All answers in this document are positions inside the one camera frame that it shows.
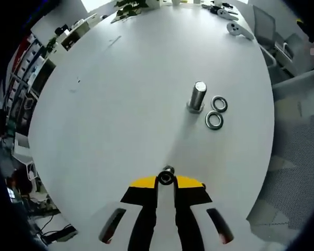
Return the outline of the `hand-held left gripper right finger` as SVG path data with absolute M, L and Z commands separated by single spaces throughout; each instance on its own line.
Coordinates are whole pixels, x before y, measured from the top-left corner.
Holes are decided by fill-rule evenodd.
M 233 209 L 214 201 L 205 185 L 177 176 L 175 224 L 182 250 L 260 250 L 262 241 Z

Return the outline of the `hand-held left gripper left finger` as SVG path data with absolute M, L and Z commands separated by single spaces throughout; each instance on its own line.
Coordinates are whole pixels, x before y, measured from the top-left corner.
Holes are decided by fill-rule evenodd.
M 98 210 L 68 250 L 149 250 L 156 225 L 157 177 L 130 184 L 119 202 Z

